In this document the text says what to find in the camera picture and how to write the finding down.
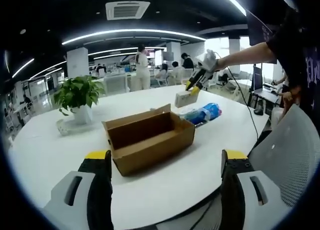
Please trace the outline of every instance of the pillar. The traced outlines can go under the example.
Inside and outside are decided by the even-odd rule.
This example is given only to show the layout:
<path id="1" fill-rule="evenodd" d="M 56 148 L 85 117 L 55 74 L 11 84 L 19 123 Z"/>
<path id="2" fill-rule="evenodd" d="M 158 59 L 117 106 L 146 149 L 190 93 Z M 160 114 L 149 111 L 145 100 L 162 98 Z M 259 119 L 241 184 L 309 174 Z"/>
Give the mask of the pillar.
<path id="1" fill-rule="evenodd" d="M 229 53 L 234 54 L 240 51 L 240 38 L 229 38 Z M 240 65 L 230 66 L 232 74 L 240 74 Z"/>
<path id="2" fill-rule="evenodd" d="M 17 81 L 14 84 L 15 88 L 15 97 L 16 97 L 16 103 L 19 105 L 20 102 L 24 101 L 24 90 L 23 90 L 23 84 L 21 81 Z"/>
<path id="3" fill-rule="evenodd" d="M 173 61 L 168 61 L 169 67 L 172 66 L 173 62 L 178 62 L 179 66 L 181 66 L 181 44 L 180 42 L 168 42 L 166 44 L 166 51 L 168 53 L 173 53 Z"/>
<path id="4" fill-rule="evenodd" d="M 53 80 L 53 88 L 56 89 L 58 87 L 58 73 L 54 72 L 51 74 Z"/>
<path id="5" fill-rule="evenodd" d="M 66 53 L 68 78 L 89 75 L 88 49 L 77 48 Z"/>

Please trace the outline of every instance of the box flap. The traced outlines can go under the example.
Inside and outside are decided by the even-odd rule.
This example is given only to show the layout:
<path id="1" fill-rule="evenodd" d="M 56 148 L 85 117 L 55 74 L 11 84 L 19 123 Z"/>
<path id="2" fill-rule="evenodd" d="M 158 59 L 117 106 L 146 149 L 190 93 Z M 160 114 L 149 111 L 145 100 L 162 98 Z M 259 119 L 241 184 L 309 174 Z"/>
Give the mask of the box flap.
<path id="1" fill-rule="evenodd" d="M 150 111 L 145 111 L 145 112 L 138 113 L 135 115 L 130 115 L 130 116 L 126 116 L 126 117 L 122 117 L 122 118 L 118 118 L 118 119 L 110 120 L 110 121 L 103 121 L 102 125 L 103 125 L 104 129 L 107 131 L 108 129 L 117 128 L 122 125 L 126 125 L 129 123 L 140 121 L 142 119 L 150 118 L 152 116 L 155 116 L 155 115 L 158 115 L 161 113 L 168 113 L 170 111 L 171 111 L 171 104 L 167 104 L 167 105 L 159 107 L 157 109 L 152 109 Z"/>

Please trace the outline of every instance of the computer monitor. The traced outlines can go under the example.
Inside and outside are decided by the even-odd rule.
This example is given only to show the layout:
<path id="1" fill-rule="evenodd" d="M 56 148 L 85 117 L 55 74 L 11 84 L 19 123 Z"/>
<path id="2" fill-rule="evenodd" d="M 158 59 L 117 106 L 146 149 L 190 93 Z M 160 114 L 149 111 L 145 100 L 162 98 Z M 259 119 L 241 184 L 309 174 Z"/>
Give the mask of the computer monitor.
<path id="1" fill-rule="evenodd" d="M 252 85 L 253 90 L 258 90 L 263 88 L 263 79 L 262 79 L 262 70 L 259 67 L 253 67 L 253 76 L 252 76 Z"/>

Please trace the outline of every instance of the desk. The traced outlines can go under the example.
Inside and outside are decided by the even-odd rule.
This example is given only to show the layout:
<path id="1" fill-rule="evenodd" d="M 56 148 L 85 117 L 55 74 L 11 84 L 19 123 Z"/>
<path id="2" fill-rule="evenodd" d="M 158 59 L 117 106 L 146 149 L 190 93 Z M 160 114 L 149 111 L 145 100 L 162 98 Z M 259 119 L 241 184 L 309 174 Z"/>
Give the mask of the desk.
<path id="1" fill-rule="evenodd" d="M 184 90 L 185 86 L 175 85 L 102 97 L 92 107 L 91 131 L 75 135 L 60 135 L 56 121 L 72 116 L 64 117 L 58 110 L 33 117 L 9 151 L 21 186 L 36 206 L 44 207 L 52 188 L 70 171 L 77 171 L 88 153 L 109 148 L 101 121 L 168 103 L 175 113 L 217 103 L 221 116 L 197 128 L 193 145 L 178 156 L 130 177 L 122 177 L 112 162 L 111 216 L 115 230 L 155 224 L 191 208 L 221 185 L 222 150 L 239 150 L 247 155 L 257 136 L 245 105 L 201 91 L 196 103 L 178 109 L 174 107 L 176 93 Z M 251 111 L 260 135 L 268 116 Z"/>

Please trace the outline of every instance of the open cardboard box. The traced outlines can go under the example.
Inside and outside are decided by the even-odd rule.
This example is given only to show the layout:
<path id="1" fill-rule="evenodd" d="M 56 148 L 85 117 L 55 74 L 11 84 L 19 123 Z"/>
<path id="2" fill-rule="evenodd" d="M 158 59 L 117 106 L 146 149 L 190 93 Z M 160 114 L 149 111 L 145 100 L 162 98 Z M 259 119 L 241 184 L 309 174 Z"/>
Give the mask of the open cardboard box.
<path id="1" fill-rule="evenodd" d="M 102 122 L 122 176 L 168 159 L 190 146 L 195 126 L 171 112 L 171 105 Z"/>

